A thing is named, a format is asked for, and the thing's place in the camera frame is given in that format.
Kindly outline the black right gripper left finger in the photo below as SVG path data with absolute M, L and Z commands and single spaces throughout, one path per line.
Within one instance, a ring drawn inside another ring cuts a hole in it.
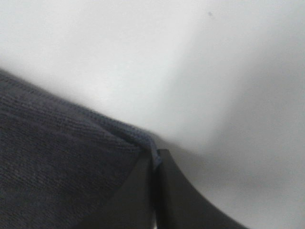
M 98 213 L 96 229 L 151 229 L 152 163 L 150 153 L 142 153 L 125 183 Z

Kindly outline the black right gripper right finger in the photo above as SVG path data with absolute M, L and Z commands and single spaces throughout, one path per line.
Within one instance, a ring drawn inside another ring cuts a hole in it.
M 245 229 L 202 196 L 181 172 L 171 153 L 159 149 L 156 170 L 158 229 Z

